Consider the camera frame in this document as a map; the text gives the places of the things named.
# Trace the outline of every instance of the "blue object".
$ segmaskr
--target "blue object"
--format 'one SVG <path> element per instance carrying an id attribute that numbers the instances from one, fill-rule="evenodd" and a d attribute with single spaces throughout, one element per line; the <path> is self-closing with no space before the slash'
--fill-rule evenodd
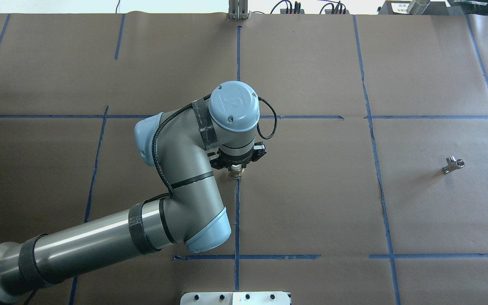
<path id="1" fill-rule="evenodd" d="M 241 81 L 225 81 L 212 92 L 208 105 L 212 119 L 221 127 L 244 133 L 259 122 L 259 99 Z"/>
<path id="2" fill-rule="evenodd" d="M 135 125 L 135 141 L 137 142 L 137 147 L 141 152 L 141 158 L 144 160 L 144 163 L 149 166 L 154 166 L 152 140 L 153 134 L 155 134 L 157 127 L 159 127 L 159 120 L 161 120 L 162 114 L 163 112 L 145 118 Z"/>
<path id="3" fill-rule="evenodd" d="M 186 247 L 193 253 L 209 251 L 224 243 L 230 235 L 231 226 L 227 218 L 227 208 L 223 208 L 206 227 L 186 241 Z"/>

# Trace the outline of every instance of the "white bracket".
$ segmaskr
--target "white bracket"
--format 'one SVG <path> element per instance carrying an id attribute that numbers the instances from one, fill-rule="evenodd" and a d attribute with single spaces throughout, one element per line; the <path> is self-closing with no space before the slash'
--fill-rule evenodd
<path id="1" fill-rule="evenodd" d="M 291 305 L 291 297 L 282 291 L 186 293 L 180 305 Z"/>
<path id="2" fill-rule="evenodd" d="M 248 19 L 248 0 L 229 0 L 229 19 Z"/>

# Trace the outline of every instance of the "white label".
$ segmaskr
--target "white label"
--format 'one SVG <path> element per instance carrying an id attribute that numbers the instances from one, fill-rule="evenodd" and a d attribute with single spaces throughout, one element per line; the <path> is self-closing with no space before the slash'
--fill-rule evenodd
<path id="1" fill-rule="evenodd" d="M 397 14 L 408 14 L 408 5 L 409 3 L 391 3 L 391 8 Z"/>

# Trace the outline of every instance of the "light blue joint cap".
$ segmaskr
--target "light blue joint cap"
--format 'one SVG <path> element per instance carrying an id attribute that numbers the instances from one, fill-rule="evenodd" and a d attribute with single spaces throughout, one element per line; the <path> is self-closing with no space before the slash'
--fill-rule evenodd
<path id="1" fill-rule="evenodd" d="M 135 141 L 137 142 L 137 147 L 141 152 L 141 157 L 144 163 L 149 166 L 154 166 L 153 155 L 152 155 L 152 140 L 153 134 L 159 127 L 159 120 L 161 120 L 161 115 L 157 114 L 144 120 L 139 121 L 135 125 Z"/>
<path id="2" fill-rule="evenodd" d="M 244 133 L 259 122 L 257 94 L 241 81 L 225 81 L 215 88 L 208 108 L 213 120 L 229 131 Z"/>
<path id="3" fill-rule="evenodd" d="M 231 226 L 227 218 L 227 208 L 223 208 L 206 227 L 186 241 L 186 247 L 193 253 L 209 251 L 224 243 L 230 235 Z"/>

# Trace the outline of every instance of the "gray robotic arm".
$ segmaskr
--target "gray robotic arm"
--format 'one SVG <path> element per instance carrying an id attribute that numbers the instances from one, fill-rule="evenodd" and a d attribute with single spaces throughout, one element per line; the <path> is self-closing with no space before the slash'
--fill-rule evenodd
<path id="1" fill-rule="evenodd" d="M 178 111 L 137 123 L 141 157 L 169 192 L 23 244 L 1 243 L 0 302 L 19 302 L 31 290 L 176 243 L 193 253 L 224 243 L 231 229 L 212 168 L 238 178 L 266 153 L 263 142 L 254 143 L 258 121 L 257 94 L 228 81 Z"/>

